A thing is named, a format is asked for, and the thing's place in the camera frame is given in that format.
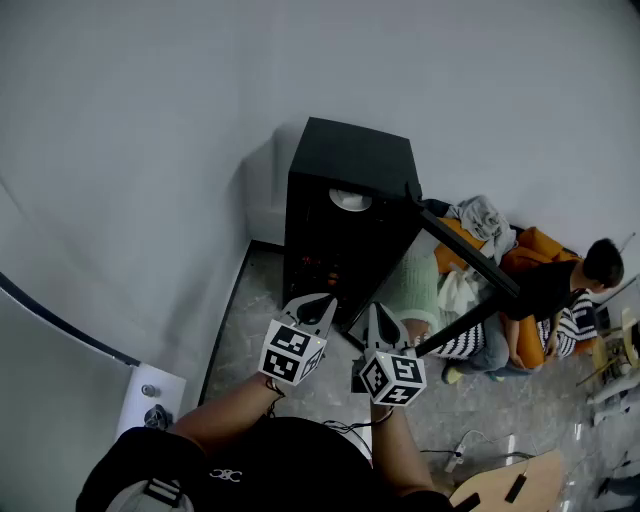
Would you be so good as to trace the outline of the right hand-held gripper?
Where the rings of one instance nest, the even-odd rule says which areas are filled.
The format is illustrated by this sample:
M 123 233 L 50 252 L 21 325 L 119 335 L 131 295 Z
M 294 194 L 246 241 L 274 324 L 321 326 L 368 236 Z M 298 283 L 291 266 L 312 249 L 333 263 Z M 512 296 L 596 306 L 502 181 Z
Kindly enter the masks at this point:
M 378 313 L 375 302 L 369 305 L 363 337 L 366 351 L 378 348 L 378 338 L 389 350 L 411 347 L 407 328 L 382 303 L 378 304 Z M 359 377 L 374 405 L 408 406 L 426 389 L 424 361 L 404 355 L 376 351 Z

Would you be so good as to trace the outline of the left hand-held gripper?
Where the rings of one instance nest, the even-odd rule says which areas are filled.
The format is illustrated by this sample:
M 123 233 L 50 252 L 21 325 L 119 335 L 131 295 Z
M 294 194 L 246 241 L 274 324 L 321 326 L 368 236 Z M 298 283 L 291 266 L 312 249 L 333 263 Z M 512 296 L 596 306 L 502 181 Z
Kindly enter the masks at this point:
M 319 365 L 327 341 L 288 325 L 313 326 L 313 334 L 327 334 L 337 306 L 337 299 L 328 293 L 312 293 L 288 302 L 279 315 L 280 322 L 269 324 L 258 371 L 279 382 L 299 385 Z

